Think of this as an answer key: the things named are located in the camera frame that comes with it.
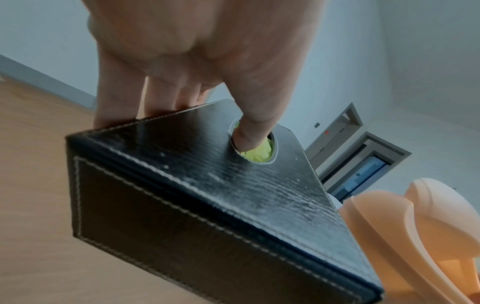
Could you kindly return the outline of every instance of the ceiling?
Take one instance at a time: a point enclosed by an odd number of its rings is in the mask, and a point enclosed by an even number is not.
[[[480,1],[379,0],[395,102],[480,130]]]

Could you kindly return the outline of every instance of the black leather surface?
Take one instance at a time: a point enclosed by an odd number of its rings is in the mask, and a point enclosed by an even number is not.
[[[249,162],[230,144],[240,115],[222,101],[68,137],[74,234],[220,302],[378,299],[293,133],[277,126],[273,162]]]

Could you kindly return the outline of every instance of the human hand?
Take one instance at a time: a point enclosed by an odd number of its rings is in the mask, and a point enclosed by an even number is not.
[[[323,0],[83,0],[98,43],[95,127],[204,102],[225,82],[243,111],[239,151],[257,147],[285,111]]]

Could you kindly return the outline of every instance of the leather box lid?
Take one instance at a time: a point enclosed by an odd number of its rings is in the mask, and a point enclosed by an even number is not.
[[[241,157],[231,130],[242,113],[231,100],[71,135],[89,157],[147,175],[381,292],[381,283],[337,213],[295,135],[277,125],[273,160]]]

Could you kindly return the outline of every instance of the orange plastic object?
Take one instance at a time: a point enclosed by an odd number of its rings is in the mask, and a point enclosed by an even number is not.
[[[480,216],[448,186],[420,179],[405,197],[363,193],[339,212],[383,283],[384,303],[473,303],[480,293]]]

